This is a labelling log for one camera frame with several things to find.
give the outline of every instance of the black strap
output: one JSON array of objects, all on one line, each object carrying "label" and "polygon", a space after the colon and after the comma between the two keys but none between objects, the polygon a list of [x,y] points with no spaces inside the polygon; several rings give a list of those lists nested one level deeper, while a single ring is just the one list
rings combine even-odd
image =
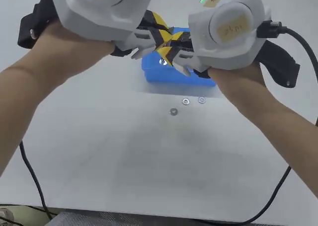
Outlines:
[{"label": "black strap", "polygon": [[[33,12],[21,20],[18,45],[26,49],[32,49],[37,42],[37,38],[48,27],[50,22],[58,18],[59,16],[56,12],[53,0],[40,0],[40,2],[34,6]],[[111,55],[124,57],[130,55],[132,51],[133,50],[121,51],[116,47]]]},{"label": "black strap", "polygon": [[[296,86],[300,65],[280,46],[266,40],[255,61],[267,68],[278,85],[285,88]],[[194,72],[201,78],[210,78],[207,70],[202,73],[196,70]]]}]

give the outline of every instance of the power cable connector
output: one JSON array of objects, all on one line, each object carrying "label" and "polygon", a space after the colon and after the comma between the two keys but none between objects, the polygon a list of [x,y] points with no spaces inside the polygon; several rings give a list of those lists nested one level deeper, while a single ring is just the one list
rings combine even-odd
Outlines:
[{"label": "power cable connector", "polygon": [[257,28],[258,38],[277,38],[280,34],[285,34],[286,26],[283,26],[280,21],[267,20]]}]

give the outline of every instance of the hand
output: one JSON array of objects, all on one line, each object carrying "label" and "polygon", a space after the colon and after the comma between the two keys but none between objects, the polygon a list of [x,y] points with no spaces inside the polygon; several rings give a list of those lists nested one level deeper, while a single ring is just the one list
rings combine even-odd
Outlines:
[{"label": "hand", "polygon": [[274,111],[277,100],[266,88],[259,63],[232,70],[210,68],[209,76],[225,97],[247,118]]},{"label": "hand", "polygon": [[41,77],[55,78],[61,83],[75,76],[111,54],[114,44],[86,40],[65,29],[59,21],[49,25],[29,54],[22,59]]}]

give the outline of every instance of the floor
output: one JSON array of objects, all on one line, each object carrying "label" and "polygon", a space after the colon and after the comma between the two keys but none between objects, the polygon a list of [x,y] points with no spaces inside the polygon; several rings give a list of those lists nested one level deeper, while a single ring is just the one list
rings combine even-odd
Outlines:
[{"label": "floor", "polygon": [[[27,206],[1,206],[7,208],[14,215],[14,221],[24,226],[44,226],[49,222],[45,213],[31,209]],[[49,209],[50,212],[59,213],[61,209]]]}]

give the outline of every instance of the metal washer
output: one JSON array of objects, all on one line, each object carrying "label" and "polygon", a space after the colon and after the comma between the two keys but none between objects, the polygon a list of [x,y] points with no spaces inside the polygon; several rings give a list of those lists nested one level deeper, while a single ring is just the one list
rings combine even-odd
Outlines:
[{"label": "metal washer", "polygon": [[190,100],[188,98],[184,98],[182,100],[182,104],[185,105],[185,106],[188,106],[190,104]]},{"label": "metal washer", "polygon": [[178,110],[176,109],[176,108],[171,108],[170,109],[170,115],[171,116],[175,116],[175,115],[177,115],[178,114]]},{"label": "metal washer", "polygon": [[207,99],[205,97],[199,97],[198,98],[198,102],[203,104],[203,103],[206,103],[207,102]]}]

